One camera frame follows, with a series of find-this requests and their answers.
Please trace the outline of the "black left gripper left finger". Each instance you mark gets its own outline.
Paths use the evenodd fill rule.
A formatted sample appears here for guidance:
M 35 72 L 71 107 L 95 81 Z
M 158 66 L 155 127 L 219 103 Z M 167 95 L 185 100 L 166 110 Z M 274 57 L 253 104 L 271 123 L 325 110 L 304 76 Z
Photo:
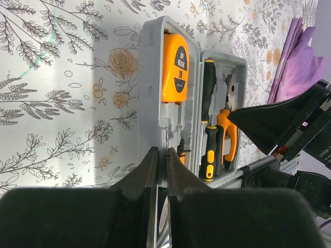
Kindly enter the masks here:
M 158 149 L 110 188 L 19 188 L 1 199 L 1 247 L 155 247 Z

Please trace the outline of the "large black yellow screwdriver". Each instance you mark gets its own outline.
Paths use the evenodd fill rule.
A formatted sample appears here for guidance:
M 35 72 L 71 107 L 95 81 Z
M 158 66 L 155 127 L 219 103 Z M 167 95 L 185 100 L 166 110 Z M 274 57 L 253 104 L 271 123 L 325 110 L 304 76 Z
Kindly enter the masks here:
M 215 100 L 216 100 L 216 89 L 214 89 L 212 94 L 212 113 L 209 116 L 209 122 L 205 129 L 207 134 L 206 140 L 206 151 L 205 155 L 202 157 L 200 174 L 203 180 L 212 181 L 215 175 L 216 170 L 216 151 L 217 151 L 217 142 L 216 134 L 217 127 L 214 125 L 214 111 L 215 111 Z

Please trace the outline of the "orange black pliers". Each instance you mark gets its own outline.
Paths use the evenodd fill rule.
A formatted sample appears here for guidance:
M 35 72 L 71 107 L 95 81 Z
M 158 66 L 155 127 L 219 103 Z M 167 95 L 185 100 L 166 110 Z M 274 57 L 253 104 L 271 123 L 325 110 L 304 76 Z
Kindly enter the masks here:
M 237 83 L 234 74 L 228 74 L 225 83 L 227 85 L 227 94 L 225 99 L 225 108 L 221 109 L 217 115 L 217 165 L 216 175 L 220 175 L 221 168 L 229 169 L 231 162 L 234 160 L 237 150 L 238 131 L 237 126 L 232 123 L 228 116 L 236 109 L 237 100 Z M 225 154 L 225 137 L 230 139 L 230 151 Z

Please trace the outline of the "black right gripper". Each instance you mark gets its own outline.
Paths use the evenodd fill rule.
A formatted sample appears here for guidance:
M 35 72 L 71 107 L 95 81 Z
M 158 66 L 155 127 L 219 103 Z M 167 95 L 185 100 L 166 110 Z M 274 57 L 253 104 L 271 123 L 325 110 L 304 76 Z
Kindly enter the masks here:
M 330 169 L 330 89 L 325 80 L 292 99 L 237 109 L 229 120 L 264 154 L 282 162 L 303 150 Z

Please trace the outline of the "orange tape measure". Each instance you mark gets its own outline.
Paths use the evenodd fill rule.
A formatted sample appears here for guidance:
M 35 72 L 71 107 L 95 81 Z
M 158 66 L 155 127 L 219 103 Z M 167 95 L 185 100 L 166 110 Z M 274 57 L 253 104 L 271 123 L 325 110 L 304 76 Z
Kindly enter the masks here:
M 187 98 L 189 48 L 180 34 L 165 34 L 163 44 L 161 101 L 181 104 Z

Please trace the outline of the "grey plastic tool case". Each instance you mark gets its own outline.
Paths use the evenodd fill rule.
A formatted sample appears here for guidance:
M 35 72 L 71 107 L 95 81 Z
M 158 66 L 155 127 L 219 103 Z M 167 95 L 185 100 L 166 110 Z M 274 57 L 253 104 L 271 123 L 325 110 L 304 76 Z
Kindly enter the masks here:
M 163 44 L 165 34 L 182 35 L 189 48 L 189 78 L 187 98 L 181 105 L 161 102 L 161 76 Z M 217 111 L 225 107 L 228 74 L 236 76 L 236 107 L 243 107 L 247 62 L 239 57 L 213 50 L 201 51 L 198 44 L 170 17 L 163 16 L 147 21 L 140 34 L 138 62 L 138 161 L 142 161 L 149 149 L 156 146 L 159 151 L 158 174 L 158 220 L 166 198 L 166 153 L 169 148 L 177 148 L 180 139 L 185 140 L 185 166 L 195 175 L 199 173 L 202 156 L 205 154 L 206 125 L 201 122 L 204 62 L 211 59 L 216 66 L 217 84 L 214 118 Z M 158 221 L 155 247 L 163 247 L 169 242 L 169 222 L 161 234 Z

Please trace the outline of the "black hex key holder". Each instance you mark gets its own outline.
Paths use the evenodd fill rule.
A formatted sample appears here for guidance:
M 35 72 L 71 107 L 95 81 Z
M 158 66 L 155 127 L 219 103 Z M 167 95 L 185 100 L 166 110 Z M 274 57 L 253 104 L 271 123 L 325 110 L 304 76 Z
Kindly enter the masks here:
M 180 139 L 180 142 L 177 146 L 177 155 L 180 159 L 180 161 L 185 164 L 185 157 L 187 153 L 190 153 L 190 149 L 185 148 L 185 140 L 183 138 Z

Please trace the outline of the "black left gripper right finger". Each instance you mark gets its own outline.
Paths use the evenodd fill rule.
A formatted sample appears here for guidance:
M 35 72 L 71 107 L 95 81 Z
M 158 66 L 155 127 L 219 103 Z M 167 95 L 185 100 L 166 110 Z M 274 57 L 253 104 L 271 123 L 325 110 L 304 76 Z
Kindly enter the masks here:
M 291 189 L 212 189 L 167 151 L 171 247 L 322 247 L 304 197 Z

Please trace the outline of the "small black yellow screwdriver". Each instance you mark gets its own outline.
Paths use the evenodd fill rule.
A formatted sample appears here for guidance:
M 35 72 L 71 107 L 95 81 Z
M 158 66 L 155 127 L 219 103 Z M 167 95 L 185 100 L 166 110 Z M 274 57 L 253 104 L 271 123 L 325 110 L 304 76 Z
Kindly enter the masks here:
M 207 125 L 209 122 L 209 108 L 212 102 L 212 94 L 216 85 L 216 81 L 217 80 L 216 80 L 215 63 L 211 59 L 207 59 L 204 62 L 202 115 L 201 115 L 202 123 L 205 123 Z

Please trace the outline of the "black electrical tape roll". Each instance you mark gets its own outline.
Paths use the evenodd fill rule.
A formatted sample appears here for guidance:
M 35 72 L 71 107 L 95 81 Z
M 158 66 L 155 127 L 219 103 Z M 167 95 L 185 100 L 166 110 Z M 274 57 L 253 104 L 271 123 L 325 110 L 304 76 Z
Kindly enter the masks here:
M 163 232 L 164 227 L 168 223 L 168 198 L 166 197 L 162 208 L 160 210 L 160 217 L 158 220 L 158 233 L 161 234 Z

